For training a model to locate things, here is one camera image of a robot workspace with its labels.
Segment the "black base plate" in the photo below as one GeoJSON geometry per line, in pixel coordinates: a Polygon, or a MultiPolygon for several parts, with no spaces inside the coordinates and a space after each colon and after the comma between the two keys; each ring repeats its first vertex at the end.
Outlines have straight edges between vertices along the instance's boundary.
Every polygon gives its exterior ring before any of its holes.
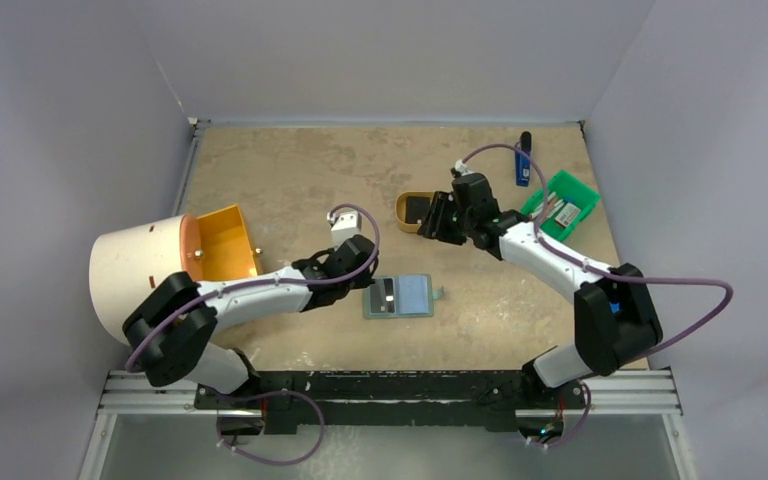
{"type": "MultiPolygon", "coordinates": [[[[468,371],[261,371],[258,393],[295,390],[311,397],[329,425],[482,426],[491,432],[515,432],[516,410],[584,407],[568,384],[552,394],[527,398],[520,370],[468,371]]],[[[257,402],[229,402],[196,394],[203,410],[259,409],[257,402]]],[[[294,434],[299,425],[319,423],[313,409],[290,396],[269,399],[266,434],[294,434]]]]}

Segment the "white cable connector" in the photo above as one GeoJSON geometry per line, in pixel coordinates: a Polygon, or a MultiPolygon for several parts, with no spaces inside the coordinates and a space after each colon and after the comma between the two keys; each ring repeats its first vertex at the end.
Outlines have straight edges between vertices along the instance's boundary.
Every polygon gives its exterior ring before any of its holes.
{"type": "Polygon", "coordinates": [[[359,234],[361,230],[361,217],[357,210],[349,210],[341,213],[337,221],[331,226],[331,243],[335,247],[340,246],[346,240],[359,234]]]}
{"type": "Polygon", "coordinates": [[[470,173],[475,173],[474,171],[470,170],[465,163],[463,163],[463,160],[458,160],[457,162],[455,162],[455,171],[460,173],[461,175],[468,175],[470,173]]]}

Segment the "gray wall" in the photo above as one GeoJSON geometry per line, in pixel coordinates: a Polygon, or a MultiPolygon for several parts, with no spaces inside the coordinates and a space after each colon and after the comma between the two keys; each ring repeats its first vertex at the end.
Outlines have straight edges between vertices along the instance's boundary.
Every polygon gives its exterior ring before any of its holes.
{"type": "Polygon", "coordinates": [[[75,478],[105,372],[95,237],[170,213],[189,126],[124,0],[0,1],[0,478],[75,478]]]}
{"type": "MultiPolygon", "coordinates": [[[[656,2],[591,118],[620,256],[736,293],[672,365],[704,478],[768,478],[768,1],[656,2]]],[[[655,287],[667,335],[715,289],[655,287]]]]}
{"type": "Polygon", "coordinates": [[[586,118],[654,0],[130,0],[190,116],[586,118]]]}

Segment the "white cylindrical container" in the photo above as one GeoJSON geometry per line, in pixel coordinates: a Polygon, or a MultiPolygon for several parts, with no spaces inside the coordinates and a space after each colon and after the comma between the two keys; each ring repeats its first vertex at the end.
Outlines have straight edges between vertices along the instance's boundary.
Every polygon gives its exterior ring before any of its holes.
{"type": "Polygon", "coordinates": [[[107,233],[90,254],[90,296],[110,335],[127,344],[122,324],[154,288],[172,273],[202,280],[198,220],[180,215],[107,233]]]}

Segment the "small white block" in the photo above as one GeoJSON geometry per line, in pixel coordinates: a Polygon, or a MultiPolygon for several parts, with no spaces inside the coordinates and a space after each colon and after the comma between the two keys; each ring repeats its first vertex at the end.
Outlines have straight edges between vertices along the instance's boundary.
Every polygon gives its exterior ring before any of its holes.
{"type": "Polygon", "coordinates": [[[335,247],[360,233],[360,214],[355,210],[341,213],[331,227],[331,243],[335,247]]]}

